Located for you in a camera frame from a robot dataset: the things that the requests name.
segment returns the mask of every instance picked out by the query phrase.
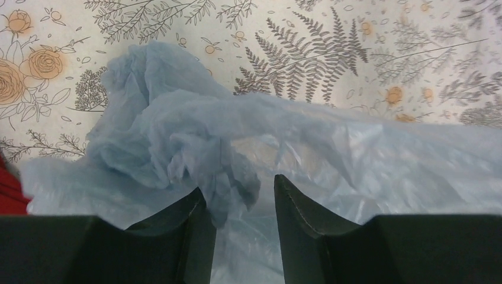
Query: red object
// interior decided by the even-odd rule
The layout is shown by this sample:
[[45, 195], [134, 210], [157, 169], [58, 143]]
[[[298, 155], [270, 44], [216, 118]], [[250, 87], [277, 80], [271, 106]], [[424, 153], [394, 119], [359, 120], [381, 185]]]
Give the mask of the red object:
[[21, 183], [7, 171], [0, 157], [0, 215], [26, 215], [29, 201], [22, 195]]

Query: rose illustration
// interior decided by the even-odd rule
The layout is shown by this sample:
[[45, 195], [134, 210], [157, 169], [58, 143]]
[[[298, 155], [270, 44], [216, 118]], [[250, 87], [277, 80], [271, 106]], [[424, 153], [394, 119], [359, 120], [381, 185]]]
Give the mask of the rose illustration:
[[30, 27], [31, 18], [25, 11], [15, 10], [9, 17], [9, 29], [13, 33], [22, 33]]
[[25, 91], [23, 74], [7, 60], [0, 59], [0, 105], [17, 101]]
[[20, 65], [21, 72], [36, 79], [53, 79], [63, 71], [59, 53], [51, 50], [38, 50], [31, 53]]

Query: patterned background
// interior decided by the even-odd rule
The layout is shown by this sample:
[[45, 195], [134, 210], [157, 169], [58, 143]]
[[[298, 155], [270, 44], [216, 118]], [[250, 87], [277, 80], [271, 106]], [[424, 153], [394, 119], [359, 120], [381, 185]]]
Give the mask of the patterned background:
[[236, 95], [502, 128], [502, 0], [0, 0], [0, 149], [75, 159], [131, 44], [178, 44]]

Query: fern leaf print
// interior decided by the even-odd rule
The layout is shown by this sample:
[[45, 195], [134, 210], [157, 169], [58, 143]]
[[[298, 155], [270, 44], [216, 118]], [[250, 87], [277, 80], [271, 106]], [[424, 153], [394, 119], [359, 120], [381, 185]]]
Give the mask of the fern leaf print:
[[355, 20], [346, 34], [333, 8], [331, 31], [303, 14], [293, 14], [307, 27], [308, 35], [300, 37], [298, 31], [281, 27], [268, 18], [267, 26], [273, 38], [255, 34], [266, 58], [258, 57], [246, 47], [253, 70], [240, 68], [243, 78], [236, 79], [235, 95], [264, 92], [296, 100], [304, 92], [305, 100], [312, 102], [320, 91], [324, 102], [330, 104], [337, 80], [347, 71], [357, 76], [358, 59], [368, 62], [366, 49], [358, 39]]

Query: plastic bag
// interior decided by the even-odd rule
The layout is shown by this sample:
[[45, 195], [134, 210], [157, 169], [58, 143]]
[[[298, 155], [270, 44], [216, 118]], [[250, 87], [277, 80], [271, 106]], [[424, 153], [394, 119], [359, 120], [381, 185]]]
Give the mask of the plastic bag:
[[211, 283], [283, 283], [282, 173], [358, 223], [381, 213], [502, 212], [502, 131], [404, 124], [265, 94], [233, 96], [176, 46], [133, 46], [102, 78], [109, 106], [77, 162], [21, 168], [31, 214], [120, 227], [199, 186], [217, 234]]

